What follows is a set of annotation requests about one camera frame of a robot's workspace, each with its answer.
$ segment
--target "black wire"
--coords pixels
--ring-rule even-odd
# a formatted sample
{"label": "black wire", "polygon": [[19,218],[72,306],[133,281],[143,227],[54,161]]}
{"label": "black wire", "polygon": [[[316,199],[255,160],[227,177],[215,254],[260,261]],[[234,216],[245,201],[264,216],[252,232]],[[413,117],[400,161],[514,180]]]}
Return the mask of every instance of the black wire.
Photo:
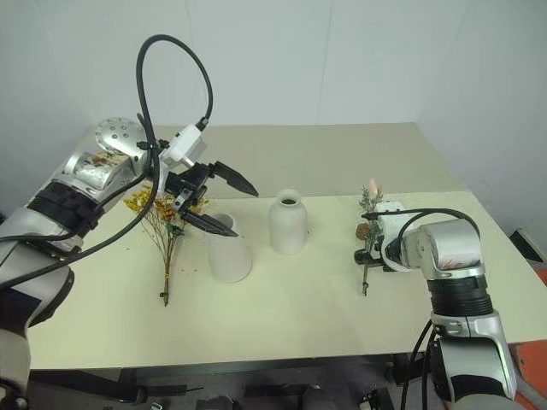
{"label": "black wire", "polygon": [[211,115],[211,111],[213,109],[212,87],[209,81],[209,76],[207,75],[207,72],[205,71],[205,67],[199,61],[199,59],[194,54],[194,52],[186,44],[182,43],[177,38],[174,38],[165,34],[158,34],[144,41],[137,56],[136,76],[137,76],[138,100],[140,102],[141,110],[143,111],[143,115],[140,117],[138,115],[138,117],[141,122],[144,121],[144,133],[146,134],[146,140],[150,146],[149,155],[151,155],[151,162],[152,162],[152,190],[150,193],[150,197],[148,198],[148,201],[144,205],[143,209],[141,209],[141,211],[137,214],[137,216],[135,216],[135,218],[131,222],[129,222],[123,229],[121,229],[119,232],[114,234],[112,237],[102,241],[101,243],[98,243],[97,245],[89,249],[83,250],[76,255],[71,255],[68,258],[64,259],[63,261],[58,261],[57,263],[54,263],[52,265],[43,267],[41,269],[37,269],[36,271],[24,274],[22,276],[19,276],[18,278],[7,280],[3,282],[2,284],[0,284],[0,291],[5,290],[12,286],[16,286],[17,284],[26,282],[27,280],[31,280],[39,276],[45,275],[46,273],[55,271],[56,269],[59,269],[60,267],[65,267],[66,265],[79,261],[80,259],[83,259],[86,256],[91,255],[97,252],[98,250],[109,246],[111,243],[117,241],[119,238],[123,237],[126,233],[128,233],[133,227],[135,227],[154,204],[154,200],[156,198],[156,194],[159,188],[159,181],[160,181],[160,173],[159,173],[160,158],[158,155],[156,136],[154,135],[154,128],[152,126],[152,120],[150,118],[150,112],[148,110],[148,104],[146,102],[146,95],[144,93],[143,65],[144,65],[144,58],[146,56],[146,51],[153,43],[156,43],[158,41],[168,41],[170,43],[178,45],[181,49],[186,51],[190,55],[190,57],[196,62],[197,66],[202,72],[203,78],[205,79],[205,83],[207,85],[207,90],[209,94],[209,103],[207,107],[207,112],[205,113],[204,117],[199,121],[199,123],[203,127],[205,127],[207,123],[209,122],[209,116]]}
{"label": "black wire", "polygon": [[424,338],[426,337],[426,334],[429,331],[430,327],[431,327],[431,320],[428,320],[426,323],[426,327],[424,327],[424,330],[421,331],[420,337],[418,337],[418,341],[416,342],[416,345],[414,346],[414,349],[412,350],[412,355],[410,355],[410,362],[407,367],[407,374],[404,376],[403,393],[401,393],[401,410],[404,410],[407,404],[407,393],[409,391],[409,381],[410,381],[410,367],[415,362],[416,355],[418,354],[418,350],[420,349],[421,343],[424,341]]}
{"label": "black wire", "polygon": [[371,219],[371,220],[376,220],[381,215],[400,215],[400,214],[418,214],[418,213],[422,213],[424,215],[422,215],[418,218],[414,217],[415,220],[417,220],[419,218],[422,218],[423,216],[426,216],[426,215],[429,215],[429,214],[447,214],[447,215],[451,215],[451,216],[454,216],[454,217],[462,219],[462,220],[466,220],[467,222],[469,222],[471,224],[471,226],[477,231],[477,233],[480,236],[479,227],[477,226],[475,221],[469,215],[467,215],[467,214],[465,214],[461,211],[456,211],[455,209],[450,209],[450,208],[416,208],[416,209],[403,209],[403,210],[398,210],[398,211],[369,212],[367,214],[363,214],[362,217],[367,218],[367,219]]}
{"label": "black wire", "polygon": [[[190,47],[188,47],[186,44],[184,44],[179,39],[169,36],[167,34],[157,34],[155,36],[152,36],[148,38],[146,41],[144,41],[141,50],[146,51],[153,43],[156,43],[158,41],[167,41],[169,43],[173,43],[175,45],[178,45],[182,50],[186,51],[188,55],[191,57],[191,59],[196,63],[197,68],[199,68],[199,71],[202,73],[203,79],[205,80],[205,85],[207,86],[207,110],[205,112],[205,115],[203,116],[203,119],[205,119],[203,125],[206,126],[207,122],[209,122],[209,118],[211,116],[211,112],[213,111],[213,86],[211,85],[211,81],[209,79],[209,75],[207,74],[207,70],[205,70],[205,67],[203,66],[202,62],[199,60],[199,58],[196,56],[196,54],[191,50]],[[141,76],[141,84],[139,85],[138,79],[137,79],[137,87],[143,87],[142,85],[142,76]],[[139,96],[139,100],[141,103],[141,108],[143,107],[143,99]],[[150,115],[148,114],[148,109],[143,109],[143,115],[144,115],[144,122],[151,128],[151,121],[150,121]]]}
{"label": "black wire", "polygon": [[431,331],[429,340],[427,340],[426,352],[424,353],[424,361],[421,367],[421,408],[427,410],[427,367],[431,358],[431,349],[436,333]]}

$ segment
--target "beige table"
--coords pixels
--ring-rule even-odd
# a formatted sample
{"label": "beige table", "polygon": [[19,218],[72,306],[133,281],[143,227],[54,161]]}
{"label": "beige table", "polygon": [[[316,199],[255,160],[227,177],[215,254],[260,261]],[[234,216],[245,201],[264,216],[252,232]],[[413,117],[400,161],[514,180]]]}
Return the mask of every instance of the beige table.
{"label": "beige table", "polygon": [[[547,289],[474,196],[465,191],[391,194],[407,208],[444,207],[471,215],[482,233],[489,291],[508,341],[547,337]],[[56,315],[29,331],[33,369],[190,365],[410,351],[431,309],[420,272],[362,273],[356,196],[306,197],[310,235],[293,256],[268,246],[271,199],[216,200],[251,246],[250,276],[216,282],[206,236],[189,230],[175,258],[170,303],[163,306],[162,263],[136,228],[73,264],[76,283]],[[132,218],[123,204],[101,220],[91,245]]]}

